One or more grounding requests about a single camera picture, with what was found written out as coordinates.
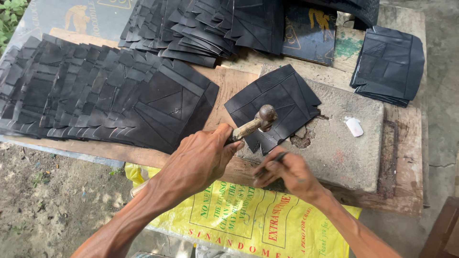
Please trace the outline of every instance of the man's right hand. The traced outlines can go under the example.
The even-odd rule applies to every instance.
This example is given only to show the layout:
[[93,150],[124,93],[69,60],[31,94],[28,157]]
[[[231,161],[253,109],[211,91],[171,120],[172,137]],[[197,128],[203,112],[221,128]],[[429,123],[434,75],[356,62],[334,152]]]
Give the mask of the man's right hand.
[[267,170],[266,173],[255,179],[254,186],[264,187],[282,177],[290,193],[314,205],[328,190],[317,181],[300,155],[287,153],[281,162],[273,161],[283,151],[285,151],[284,148],[275,147],[253,171],[252,175],[255,175],[263,167]]

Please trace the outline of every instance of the pile of rubber panels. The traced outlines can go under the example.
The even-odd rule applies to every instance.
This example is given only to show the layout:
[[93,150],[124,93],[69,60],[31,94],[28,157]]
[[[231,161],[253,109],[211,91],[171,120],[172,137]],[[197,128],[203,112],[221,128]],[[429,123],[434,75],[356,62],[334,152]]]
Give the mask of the pile of rubber panels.
[[119,47],[213,67],[240,46],[280,54],[282,0],[138,0]]
[[0,133],[172,153],[201,130],[218,86],[179,60],[44,34],[0,64]]

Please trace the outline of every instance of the red stain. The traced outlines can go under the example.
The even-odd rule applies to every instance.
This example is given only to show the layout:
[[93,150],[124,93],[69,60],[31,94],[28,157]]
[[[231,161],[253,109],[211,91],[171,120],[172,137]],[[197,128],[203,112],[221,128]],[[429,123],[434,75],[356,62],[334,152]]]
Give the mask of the red stain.
[[336,162],[339,162],[339,163],[343,163],[344,161],[344,154],[342,153],[342,151],[340,150],[337,150],[333,159],[336,161]]

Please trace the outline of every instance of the stone slab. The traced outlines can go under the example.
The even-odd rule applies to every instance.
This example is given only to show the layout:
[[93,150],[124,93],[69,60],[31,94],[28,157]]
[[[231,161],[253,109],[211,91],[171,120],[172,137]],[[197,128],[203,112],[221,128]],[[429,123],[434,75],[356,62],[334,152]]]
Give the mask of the stone slab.
[[[276,68],[267,71],[262,68],[262,74]],[[319,180],[351,190],[375,193],[383,133],[382,102],[305,80],[322,101],[318,106],[321,114],[306,124],[303,138],[300,138],[302,133],[297,133],[281,146],[302,155]],[[361,121],[362,136],[351,134],[345,124],[346,117]],[[263,160],[260,151],[252,153],[247,146],[237,156],[256,163]]]

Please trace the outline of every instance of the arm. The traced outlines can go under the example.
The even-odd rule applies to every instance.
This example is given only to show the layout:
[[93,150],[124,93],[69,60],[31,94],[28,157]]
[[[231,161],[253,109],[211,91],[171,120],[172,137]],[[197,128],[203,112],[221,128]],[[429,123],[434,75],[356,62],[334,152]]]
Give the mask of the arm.
[[266,186],[282,177],[292,194],[314,205],[327,216],[357,257],[401,257],[343,208],[332,193],[317,181],[301,156],[287,153],[282,163],[272,161],[282,151],[285,150],[281,147],[273,149],[254,170],[253,175],[262,167],[267,169],[265,174],[255,180],[255,187]]
[[241,141],[224,146],[232,128],[199,131],[184,138],[163,169],[106,225],[81,245],[71,258],[124,258],[134,238],[154,218],[222,177],[240,150]]

